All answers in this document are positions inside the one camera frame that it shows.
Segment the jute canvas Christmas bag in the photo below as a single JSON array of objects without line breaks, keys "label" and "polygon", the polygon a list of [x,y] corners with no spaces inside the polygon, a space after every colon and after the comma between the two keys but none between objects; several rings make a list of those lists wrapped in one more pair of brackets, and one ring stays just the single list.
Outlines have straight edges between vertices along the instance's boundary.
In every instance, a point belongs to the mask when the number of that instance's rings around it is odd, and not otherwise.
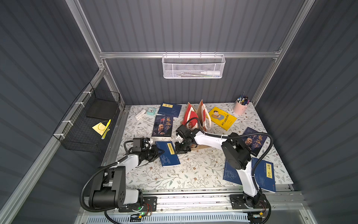
[{"label": "jute canvas Christmas bag", "polygon": [[182,124],[191,131],[199,127],[202,127],[204,131],[210,131],[213,124],[203,100],[199,103],[198,109],[188,102]]}]

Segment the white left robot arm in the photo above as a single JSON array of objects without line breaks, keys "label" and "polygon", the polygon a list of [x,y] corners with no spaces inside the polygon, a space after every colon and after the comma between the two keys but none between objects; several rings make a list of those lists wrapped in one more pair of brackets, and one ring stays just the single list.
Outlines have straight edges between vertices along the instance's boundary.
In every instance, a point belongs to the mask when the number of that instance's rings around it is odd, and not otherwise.
[{"label": "white left robot arm", "polygon": [[101,167],[89,180],[92,184],[88,209],[91,212],[119,209],[123,206],[142,207],[140,189],[127,189],[126,175],[142,166],[142,162],[154,162],[164,150],[152,144],[150,138],[134,138],[124,142],[125,156],[110,165]]}]

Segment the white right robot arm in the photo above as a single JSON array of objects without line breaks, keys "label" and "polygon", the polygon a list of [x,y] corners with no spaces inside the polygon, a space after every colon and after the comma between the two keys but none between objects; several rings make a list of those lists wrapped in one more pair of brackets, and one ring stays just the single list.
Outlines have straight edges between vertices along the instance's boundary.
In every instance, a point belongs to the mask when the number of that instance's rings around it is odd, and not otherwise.
[{"label": "white right robot arm", "polygon": [[226,162],[238,173],[246,206],[255,208],[259,204],[262,192],[256,183],[252,170],[250,149],[241,136],[236,133],[217,135],[207,133],[199,128],[190,130],[184,125],[180,125],[175,132],[178,139],[178,142],[175,143],[176,154],[191,152],[191,147],[198,145],[221,149],[225,155]]}]

